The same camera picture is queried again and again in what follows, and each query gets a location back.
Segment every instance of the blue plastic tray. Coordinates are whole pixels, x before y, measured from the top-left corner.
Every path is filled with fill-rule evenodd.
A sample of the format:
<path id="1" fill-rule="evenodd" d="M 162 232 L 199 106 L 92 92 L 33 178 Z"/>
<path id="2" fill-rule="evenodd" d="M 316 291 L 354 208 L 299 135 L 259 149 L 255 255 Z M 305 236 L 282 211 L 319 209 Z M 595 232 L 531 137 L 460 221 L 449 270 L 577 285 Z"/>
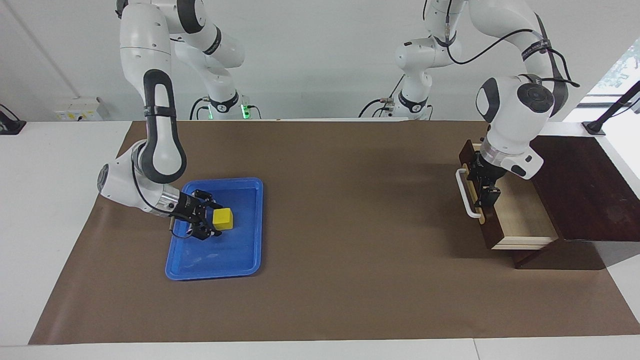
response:
<path id="1" fill-rule="evenodd" d="M 254 177 L 200 180 L 188 183 L 182 191 L 190 194 L 196 189 L 211 193 L 218 204 L 231 208 L 234 228 L 205 241 L 172 236 L 166 276 L 179 281 L 254 274 L 262 252 L 262 181 Z M 188 223 L 175 221 L 173 231 L 178 237 L 188 229 Z"/>

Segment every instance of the green indicator light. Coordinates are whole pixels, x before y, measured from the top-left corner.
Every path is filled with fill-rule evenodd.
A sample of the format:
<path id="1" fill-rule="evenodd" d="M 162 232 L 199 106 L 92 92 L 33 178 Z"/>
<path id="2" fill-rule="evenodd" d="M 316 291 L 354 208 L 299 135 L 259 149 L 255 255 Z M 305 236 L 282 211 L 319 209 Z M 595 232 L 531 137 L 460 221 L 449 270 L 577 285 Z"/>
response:
<path id="1" fill-rule="evenodd" d="M 251 118 L 251 109 L 249 109 L 249 107 L 247 105 L 241 105 L 242 107 L 242 115 L 244 117 L 244 119 L 250 119 Z"/>

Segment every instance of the yellow cube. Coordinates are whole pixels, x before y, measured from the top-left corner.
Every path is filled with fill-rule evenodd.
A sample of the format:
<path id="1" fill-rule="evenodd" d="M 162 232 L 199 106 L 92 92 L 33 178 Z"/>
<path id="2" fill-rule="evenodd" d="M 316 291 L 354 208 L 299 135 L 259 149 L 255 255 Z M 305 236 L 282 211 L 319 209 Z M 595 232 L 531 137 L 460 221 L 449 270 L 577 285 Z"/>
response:
<path id="1" fill-rule="evenodd" d="M 231 209 L 215 209 L 213 211 L 213 226 L 220 231 L 234 228 L 234 214 Z"/>

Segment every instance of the drawer handle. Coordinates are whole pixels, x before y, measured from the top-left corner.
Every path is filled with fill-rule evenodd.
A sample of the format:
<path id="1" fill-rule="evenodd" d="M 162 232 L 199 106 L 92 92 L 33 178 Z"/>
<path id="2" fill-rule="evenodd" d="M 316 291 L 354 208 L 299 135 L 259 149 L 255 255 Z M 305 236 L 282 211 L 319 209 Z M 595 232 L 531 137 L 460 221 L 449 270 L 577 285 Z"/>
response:
<path id="1" fill-rule="evenodd" d="M 463 184 L 464 179 L 462 175 L 467 175 L 467 170 L 465 168 L 460 168 L 456 171 L 456 181 L 458 182 L 458 188 L 460 189 L 460 196 L 462 197 L 462 202 L 465 204 L 465 210 L 467 210 L 467 215 L 470 218 L 481 218 L 482 214 L 476 213 L 471 209 L 471 204 L 469 204 L 469 199 L 467 198 L 467 192 L 465 191 L 465 185 Z"/>

